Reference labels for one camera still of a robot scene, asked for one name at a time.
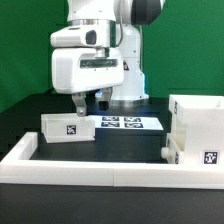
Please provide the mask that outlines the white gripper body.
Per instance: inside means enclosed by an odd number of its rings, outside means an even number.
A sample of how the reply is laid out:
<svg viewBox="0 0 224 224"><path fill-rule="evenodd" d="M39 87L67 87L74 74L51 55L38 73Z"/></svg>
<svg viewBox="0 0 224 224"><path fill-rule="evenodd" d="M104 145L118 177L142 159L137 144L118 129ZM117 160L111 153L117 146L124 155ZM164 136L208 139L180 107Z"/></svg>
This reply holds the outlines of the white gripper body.
<svg viewBox="0 0 224 224"><path fill-rule="evenodd" d="M123 60L116 48L97 57L94 48L58 48L52 54L52 83L58 93L73 94L121 85Z"/></svg>

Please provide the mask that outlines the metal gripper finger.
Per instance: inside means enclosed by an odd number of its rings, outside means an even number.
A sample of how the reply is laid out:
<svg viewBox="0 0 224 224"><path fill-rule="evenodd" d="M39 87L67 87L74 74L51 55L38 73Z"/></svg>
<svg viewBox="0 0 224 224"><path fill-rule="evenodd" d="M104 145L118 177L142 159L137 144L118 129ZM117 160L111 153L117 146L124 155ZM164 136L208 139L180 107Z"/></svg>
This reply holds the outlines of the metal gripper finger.
<svg viewBox="0 0 224 224"><path fill-rule="evenodd" d="M84 93L75 93L72 95L72 100L76 107L76 113L79 117L85 117L87 114L87 105Z"/></svg>
<svg viewBox="0 0 224 224"><path fill-rule="evenodd" d="M107 111L109 109L112 92L113 90L111 87L104 88L101 90L101 97L98 101L99 109L101 111Z"/></svg>

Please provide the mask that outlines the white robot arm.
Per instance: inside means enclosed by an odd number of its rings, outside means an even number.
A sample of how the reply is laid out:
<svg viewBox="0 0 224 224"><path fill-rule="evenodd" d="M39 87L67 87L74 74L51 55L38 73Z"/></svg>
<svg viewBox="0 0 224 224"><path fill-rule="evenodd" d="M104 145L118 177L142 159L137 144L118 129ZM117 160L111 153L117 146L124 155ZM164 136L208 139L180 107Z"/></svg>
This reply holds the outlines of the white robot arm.
<svg viewBox="0 0 224 224"><path fill-rule="evenodd" d="M136 27L154 22L165 0L67 2L68 26L50 37L56 92L70 94L81 117L90 91L102 110L148 100L140 68L142 35Z"/></svg>

